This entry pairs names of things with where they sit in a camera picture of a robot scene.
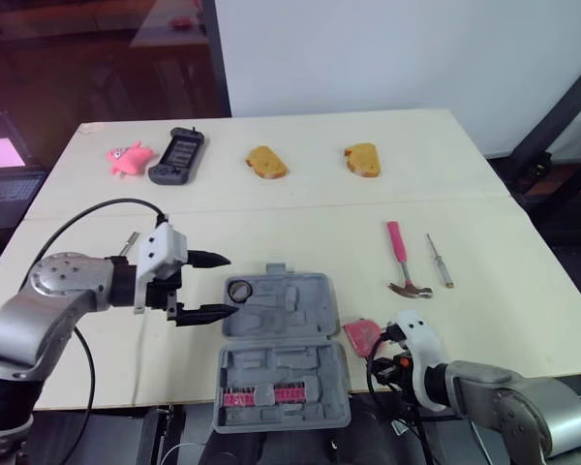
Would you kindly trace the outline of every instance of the bread slice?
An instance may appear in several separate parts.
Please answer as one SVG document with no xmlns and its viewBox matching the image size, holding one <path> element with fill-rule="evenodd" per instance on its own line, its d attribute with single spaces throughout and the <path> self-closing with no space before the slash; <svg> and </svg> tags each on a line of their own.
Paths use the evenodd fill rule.
<svg viewBox="0 0 581 465">
<path fill-rule="evenodd" d="M 275 179 L 289 172 L 287 166 L 273 153 L 273 150 L 264 145 L 252 150 L 245 161 L 258 176 L 264 179 Z"/>
<path fill-rule="evenodd" d="M 377 177 L 381 172 L 377 147 L 373 143 L 364 142 L 345 149 L 349 170 L 363 177 Z"/>
</svg>

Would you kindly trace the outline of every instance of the screwdriver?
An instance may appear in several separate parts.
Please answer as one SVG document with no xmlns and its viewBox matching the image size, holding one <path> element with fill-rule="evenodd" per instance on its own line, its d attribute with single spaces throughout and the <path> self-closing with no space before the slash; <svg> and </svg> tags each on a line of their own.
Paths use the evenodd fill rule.
<svg viewBox="0 0 581 465">
<path fill-rule="evenodd" d="M 430 246 L 433 248 L 433 252 L 435 253 L 435 262 L 437 262 L 437 268 L 439 269 L 439 273 L 443 278 L 443 283 L 447 288 L 452 289 L 454 287 L 454 282 L 452 281 L 452 278 L 449 277 L 449 273 L 447 272 L 447 268 L 445 267 L 442 256 L 437 252 L 437 248 L 433 243 L 433 239 L 430 238 L 430 234 L 426 234 L 426 237 L 428 237 Z"/>
</svg>

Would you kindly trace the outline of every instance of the pink object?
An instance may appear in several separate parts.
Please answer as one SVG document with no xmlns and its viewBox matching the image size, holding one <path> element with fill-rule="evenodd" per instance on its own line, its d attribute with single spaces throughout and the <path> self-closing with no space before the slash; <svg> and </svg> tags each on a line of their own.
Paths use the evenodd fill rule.
<svg viewBox="0 0 581 465">
<path fill-rule="evenodd" d="M 372 346 L 381 335 L 381 329 L 372 320 L 357 320 L 344 325 L 345 333 L 351 341 L 352 349 L 358 357 L 366 358 L 370 355 Z"/>
<path fill-rule="evenodd" d="M 224 394 L 224 407 L 254 407 L 252 392 L 227 392 Z"/>
<path fill-rule="evenodd" d="M 131 147 L 114 148 L 106 158 L 112 162 L 112 174 L 116 172 L 137 175 L 144 174 L 144 167 L 155 156 L 148 147 L 141 147 L 138 141 Z"/>
<path fill-rule="evenodd" d="M 277 404 L 289 404 L 306 401 L 305 387 L 280 387 L 274 390 Z"/>
<path fill-rule="evenodd" d="M 389 231 L 389 238 L 391 239 L 391 245 L 394 248 L 394 254 L 398 262 L 407 261 L 407 249 L 405 249 L 405 243 L 403 242 L 403 236 L 400 234 L 400 227 L 397 221 L 389 221 L 387 223 L 387 230 Z"/>
</svg>

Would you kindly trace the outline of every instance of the gray tool case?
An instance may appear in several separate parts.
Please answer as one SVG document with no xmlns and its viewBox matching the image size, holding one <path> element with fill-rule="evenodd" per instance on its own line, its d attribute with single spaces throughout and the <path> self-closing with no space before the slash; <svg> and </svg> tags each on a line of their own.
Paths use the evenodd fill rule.
<svg viewBox="0 0 581 465">
<path fill-rule="evenodd" d="M 225 303 L 239 310 L 224 320 L 232 342 L 220 352 L 213 427 L 245 433 L 347 426 L 347 367 L 342 346 L 328 338 L 338 325 L 327 277 L 287 272 L 283 264 L 266 271 L 226 283 Z M 241 299 L 234 294 L 242 303 L 229 296 L 233 283 L 240 292 L 251 288 Z"/>
</svg>

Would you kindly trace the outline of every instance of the pink tool handle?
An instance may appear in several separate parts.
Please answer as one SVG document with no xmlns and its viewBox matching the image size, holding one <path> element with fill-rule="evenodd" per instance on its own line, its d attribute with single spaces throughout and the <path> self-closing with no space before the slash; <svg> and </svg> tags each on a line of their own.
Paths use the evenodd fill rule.
<svg viewBox="0 0 581 465">
<path fill-rule="evenodd" d="M 400 234 L 400 227 L 397 221 L 388 221 L 387 230 L 389 231 L 389 238 L 391 239 L 391 246 L 394 248 L 394 254 L 398 262 L 407 261 L 407 249 L 403 242 L 403 236 Z"/>
</svg>

